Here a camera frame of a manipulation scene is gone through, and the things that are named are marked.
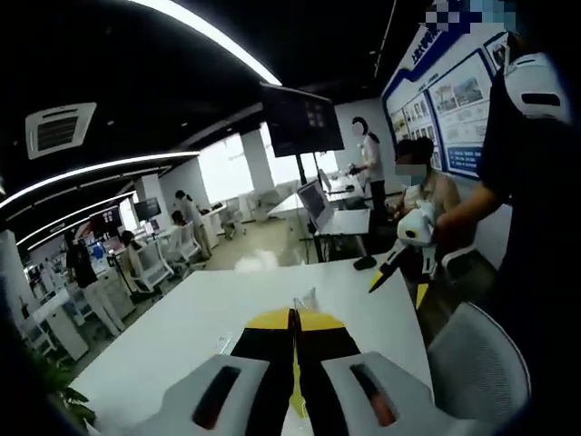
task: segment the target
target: blue sign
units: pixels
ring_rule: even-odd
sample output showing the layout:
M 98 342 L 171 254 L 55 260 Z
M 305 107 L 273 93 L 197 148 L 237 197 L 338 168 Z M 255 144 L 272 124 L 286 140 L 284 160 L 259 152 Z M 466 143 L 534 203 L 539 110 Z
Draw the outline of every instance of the blue sign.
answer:
M 442 32 L 441 30 L 438 30 L 436 28 L 429 28 L 426 31 L 424 36 L 421 38 L 421 41 L 419 41 L 418 47 L 414 50 L 414 53 L 412 53 L 411 55 L 411 58 L 414 61 L 414 65 L 419 62 L 421 56 L 423 56 L 428 51 L 430 46 L 434 43 L 434 41 L 436 41 L 436 36 L 438 36 L 441 32 Z
M 477 173 L 482 152 L 481 147 L 448 147 L 446 152 L 450 170 Z

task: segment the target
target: face mask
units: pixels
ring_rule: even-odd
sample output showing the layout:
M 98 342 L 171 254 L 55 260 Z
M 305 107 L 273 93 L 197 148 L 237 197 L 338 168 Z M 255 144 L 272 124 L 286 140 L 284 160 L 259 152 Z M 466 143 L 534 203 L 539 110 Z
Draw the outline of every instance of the face mask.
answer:
M 417 164 L 397 164 L 396 176 L 406 186 L 415 186 L 420 184 L 426 178 L 426 165 Z
M 362 136 L 363 135 L 363 124 L 355 123 L 353 125 L 353 134 L 355 136 Z

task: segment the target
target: gray chair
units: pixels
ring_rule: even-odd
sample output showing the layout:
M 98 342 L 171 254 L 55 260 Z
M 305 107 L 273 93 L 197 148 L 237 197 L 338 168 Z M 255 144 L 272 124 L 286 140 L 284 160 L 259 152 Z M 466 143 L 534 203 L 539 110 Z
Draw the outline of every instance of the gray chair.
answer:
M 460 419 L 501 426 L 530 396 L 525 361 L 505 331 L 461 303 L 428 347 L 437 406 Z

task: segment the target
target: white shirt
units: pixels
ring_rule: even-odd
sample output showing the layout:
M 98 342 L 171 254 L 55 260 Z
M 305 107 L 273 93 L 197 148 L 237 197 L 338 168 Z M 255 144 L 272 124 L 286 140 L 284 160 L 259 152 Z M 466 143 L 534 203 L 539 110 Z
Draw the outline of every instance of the white shirt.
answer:
M 384 175 L 381 154 L 379 153 L 379 144 L 373 141 L 369 135 L 366 135 L 365 139 L 363 140 L 363 148 L 361 153 L 363 155 L 363 163 L 371 166 L 367 170 L 369 181 L 382 181 L 384 179 Z
M 184 196 L 180 200 L 180 208 L 182 209 L 183 219 L 186 222 L 193 221 L 193 225 L 203 225 L 202 214 L 198 211 L 195 203 L 188 200 L 187 196 Z

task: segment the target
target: display board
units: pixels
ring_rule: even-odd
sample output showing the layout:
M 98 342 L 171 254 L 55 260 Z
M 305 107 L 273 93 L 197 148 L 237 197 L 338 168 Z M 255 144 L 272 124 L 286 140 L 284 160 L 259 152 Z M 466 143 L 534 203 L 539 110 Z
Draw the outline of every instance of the display board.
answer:
M 428 88 L 451 173 L 478 177 L 491 85 L 482 54 L 476 51 Z
M 490 41 L 488 41 L 484 47 L 487 50 L 492 64 L 494 65 L 495 71 L 502 69 L 505 63 L 506 53 L 507 53 L 507 40 L 508 33 L 496 35 Z
M 396 113 L 392 114 L 389 118 L 391 118 L 393 132 L 396 135 L 396 143 L 398 143 L 402 139 L 408 139 L 409 138 L 408 125 L 406 124 L 406 119 L 404 117 L 403 110 L 397 111 Z
M 432 154 L 432 167 L 437 170 L 442 169 L 442 160 L 439 154 L 438 139 L 434 127 L 434 119 L 428 109 L 426 95 L 421 93 L 411 102 L 403 106 L 403 113 L 408 123 L 409 138 L 418 139 L 427 137 L 434 142 L 434 153 Z

